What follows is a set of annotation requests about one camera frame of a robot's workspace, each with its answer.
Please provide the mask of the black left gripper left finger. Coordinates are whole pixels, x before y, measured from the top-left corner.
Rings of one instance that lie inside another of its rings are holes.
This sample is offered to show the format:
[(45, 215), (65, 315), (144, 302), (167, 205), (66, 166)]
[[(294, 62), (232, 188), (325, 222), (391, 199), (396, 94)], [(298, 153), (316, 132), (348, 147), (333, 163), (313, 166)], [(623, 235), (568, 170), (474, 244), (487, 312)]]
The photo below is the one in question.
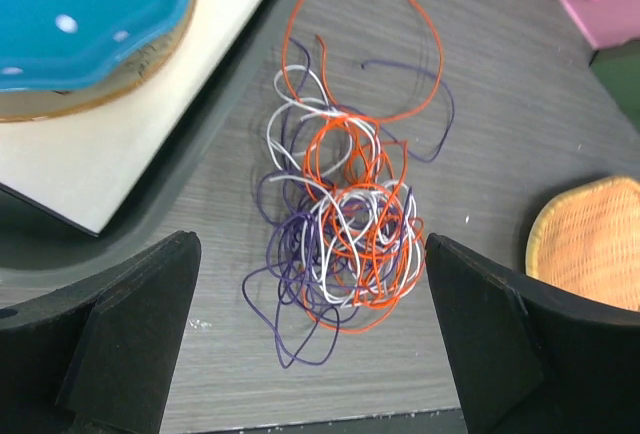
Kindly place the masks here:
[(200, 261), (197, 235), (178, 231), (3, 308), (2, 432), (158, 432)]

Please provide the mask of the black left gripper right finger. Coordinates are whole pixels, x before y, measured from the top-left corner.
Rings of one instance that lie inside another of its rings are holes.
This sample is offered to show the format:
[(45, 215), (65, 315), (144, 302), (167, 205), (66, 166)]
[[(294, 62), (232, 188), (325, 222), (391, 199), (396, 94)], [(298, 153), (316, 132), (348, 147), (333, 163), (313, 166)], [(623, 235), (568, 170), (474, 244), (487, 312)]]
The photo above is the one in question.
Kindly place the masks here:
[(636, 433), (639, 315), (514, 272), (442, 235), (429, 286), (471, 433)]

